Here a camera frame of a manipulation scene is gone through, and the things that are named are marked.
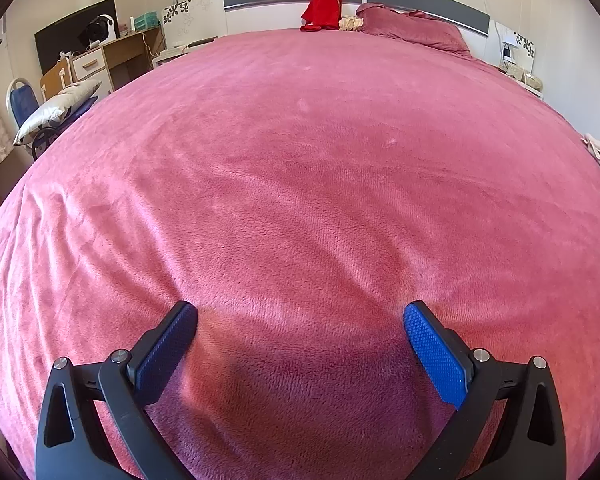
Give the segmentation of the white bedside table left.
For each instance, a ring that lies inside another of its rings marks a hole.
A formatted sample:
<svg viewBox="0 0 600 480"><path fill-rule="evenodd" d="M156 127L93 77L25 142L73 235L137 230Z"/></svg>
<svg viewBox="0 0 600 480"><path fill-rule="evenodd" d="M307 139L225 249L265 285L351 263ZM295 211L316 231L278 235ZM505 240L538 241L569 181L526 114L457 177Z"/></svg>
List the white bedside table left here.
<svg viewBox="0 0 600 480"><path fill-rule="evenodd" d="M152 68L157 68L167 62L174 60L174 58L179 58L182 55L186 55L193 50L204 47L207 44L212 44L212 42L216 39L216 36L210 38L204 38L201 40L196 40L191 42L190 44L184 44L184 46L174 47L170 49L166 49L161 51L153 60L152 60Z"/></svg>

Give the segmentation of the wooden desk with drawers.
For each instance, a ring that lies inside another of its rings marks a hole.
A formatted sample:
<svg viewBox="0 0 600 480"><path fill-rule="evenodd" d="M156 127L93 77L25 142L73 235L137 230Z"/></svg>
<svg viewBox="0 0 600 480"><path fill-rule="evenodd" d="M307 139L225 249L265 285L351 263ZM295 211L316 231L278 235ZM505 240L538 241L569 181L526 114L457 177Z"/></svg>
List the wooden desk with drawers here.
<svg viewBox="0 0 600 480"><path fill-rule="evenodd" d="M69 84L95 79L99 101L152 70L152 60L166 45L160 26L129 35L58 61L40 80L42 102Z"/></svg>

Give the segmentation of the pink pillow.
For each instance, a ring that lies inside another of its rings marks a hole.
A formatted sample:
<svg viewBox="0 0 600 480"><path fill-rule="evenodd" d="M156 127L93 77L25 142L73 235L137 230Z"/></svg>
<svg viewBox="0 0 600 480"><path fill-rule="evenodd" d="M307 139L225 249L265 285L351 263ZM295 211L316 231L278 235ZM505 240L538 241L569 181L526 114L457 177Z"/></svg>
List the pink pillow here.
<svg viewBox="0 0 600 480"><path fill-rule="evenodd" d="M471 57L460 30L425 12L398 12L379 3L363 3L356 10L363 21L362 32L399 39L455 55Z"/></svg>

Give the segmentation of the blue chair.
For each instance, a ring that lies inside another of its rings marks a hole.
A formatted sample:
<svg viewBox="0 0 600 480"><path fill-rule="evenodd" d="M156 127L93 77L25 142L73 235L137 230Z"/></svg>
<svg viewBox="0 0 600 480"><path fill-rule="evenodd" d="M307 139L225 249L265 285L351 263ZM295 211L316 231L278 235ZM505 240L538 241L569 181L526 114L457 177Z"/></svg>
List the blue chair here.
<svg viewBox="0 0 600 480"><path fill-rule="evenodd" d="M29 81L24 78L15 78L10 82L6 90L5 102L8 114L17 129L40 106Z"/></svg>

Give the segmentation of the red garment on headboard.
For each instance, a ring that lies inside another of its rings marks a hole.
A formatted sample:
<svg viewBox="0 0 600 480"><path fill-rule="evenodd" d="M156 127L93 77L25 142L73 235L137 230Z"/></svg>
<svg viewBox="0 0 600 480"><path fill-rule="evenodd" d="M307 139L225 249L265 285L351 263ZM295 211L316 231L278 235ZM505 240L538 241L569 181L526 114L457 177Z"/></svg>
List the red garment on headboard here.
<svg viewBox="0 0 600 480"><path fill-rule="evenodd" d="M322 29L338 29L342 0L310 0L301 15L302 32L318 32Z"/></svg>

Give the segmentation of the small beige plush toy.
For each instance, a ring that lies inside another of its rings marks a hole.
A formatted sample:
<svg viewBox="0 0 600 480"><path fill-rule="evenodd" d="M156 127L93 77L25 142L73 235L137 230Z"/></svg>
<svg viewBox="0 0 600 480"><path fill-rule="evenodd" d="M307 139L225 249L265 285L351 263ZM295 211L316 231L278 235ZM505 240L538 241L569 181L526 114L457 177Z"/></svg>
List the small beige plush toy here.
<svg viewBox="0 0 600 480"><path fill-rule="evenodd" d="M343 32L358 32L364 27L364 20L355 15L343 16L338 26Z"/></svg>

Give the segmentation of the white bedside table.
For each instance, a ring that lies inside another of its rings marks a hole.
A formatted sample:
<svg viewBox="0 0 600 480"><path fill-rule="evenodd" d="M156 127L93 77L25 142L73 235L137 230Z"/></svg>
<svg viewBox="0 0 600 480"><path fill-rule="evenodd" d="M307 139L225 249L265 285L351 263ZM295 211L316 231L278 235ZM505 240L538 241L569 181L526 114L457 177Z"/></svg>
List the white bedside table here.
<svg viewBox="0 0 600 480"><path fill-rule="evenodd" d="M490 36L498 47L498 69L540 100L544 99L542 80L533 73L535 44L497 21L490 21Z"/></svg>
<svg viewBox="0 0 600 480"><path fill-rule="evenodd" d="M212 44L212 42L216 39L216 36L210 38L204 38L201 40L196 40L191 42L190 44L184 44L184 46L174 47L170 49L166 49L161 51L153 60L152 60L152 68L157 68L167 62L174 60L174 58L179 58L182 55L186 55L193 50L204 47L207 44Z"/></svg>

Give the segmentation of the white bedside table right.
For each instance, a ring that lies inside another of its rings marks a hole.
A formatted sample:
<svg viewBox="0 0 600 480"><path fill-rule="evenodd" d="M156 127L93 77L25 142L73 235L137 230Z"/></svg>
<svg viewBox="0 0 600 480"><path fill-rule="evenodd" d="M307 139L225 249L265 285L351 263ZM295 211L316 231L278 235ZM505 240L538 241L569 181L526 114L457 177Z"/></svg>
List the white bedside table right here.
<svg viewBox="0 0 600 480"><path fill-rule="evenodd" d="M535 44L497 21L490 21L490 36L498 47L498 69L540 100L544 99L542 80L533 73Z"/></svg>

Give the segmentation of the black monitor screen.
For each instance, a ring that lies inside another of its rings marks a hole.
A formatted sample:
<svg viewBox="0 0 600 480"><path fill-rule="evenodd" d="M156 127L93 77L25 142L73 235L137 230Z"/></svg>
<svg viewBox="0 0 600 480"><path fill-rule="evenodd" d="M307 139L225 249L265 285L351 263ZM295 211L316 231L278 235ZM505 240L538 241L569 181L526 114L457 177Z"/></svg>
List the black monitor screen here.
<svg viewBox="0 0 600 480"><path fill-rule="evenodd" d="M114 30L119 32L114 0L102 0L86 6L36 32L34 42L42 73L45 74L56 64L60 52L83 52L88 43L79 40L79 36L91 21L102 14L114 19Z"/></svg>

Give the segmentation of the pink fleece bed blanket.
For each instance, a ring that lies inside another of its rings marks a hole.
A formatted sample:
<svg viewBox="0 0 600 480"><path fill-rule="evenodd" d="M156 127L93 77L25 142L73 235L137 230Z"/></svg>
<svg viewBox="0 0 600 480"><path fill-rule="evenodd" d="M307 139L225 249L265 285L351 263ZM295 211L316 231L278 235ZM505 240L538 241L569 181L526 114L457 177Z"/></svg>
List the pink fleece bed blanket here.
<svg viewBox="0 0 600 480"><path fill-rule="evenodd" d="M201 479L402 479L452 414L402 326L547 359L600 452L600 167L493 68L360 32L227 36L73 124L0 208L0 428L34 469L53 360L199 330L151 418Z"/></svg>

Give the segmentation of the white grey cushion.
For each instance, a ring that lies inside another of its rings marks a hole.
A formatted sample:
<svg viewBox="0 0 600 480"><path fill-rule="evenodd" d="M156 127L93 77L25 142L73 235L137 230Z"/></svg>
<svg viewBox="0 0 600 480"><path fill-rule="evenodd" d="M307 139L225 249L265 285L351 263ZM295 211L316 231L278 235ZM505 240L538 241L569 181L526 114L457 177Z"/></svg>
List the white grey cushion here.
<svg viewBox="0 0 600 480"><path fill-rule="evenodd" d="M97 100L96 91L100 87L97 79L91 78L69 84L56 96L48 98L17 129L12 144L24 145L33 142L36 135L45 128L62 129L73 116L82 110L88 110Z"/></svg>

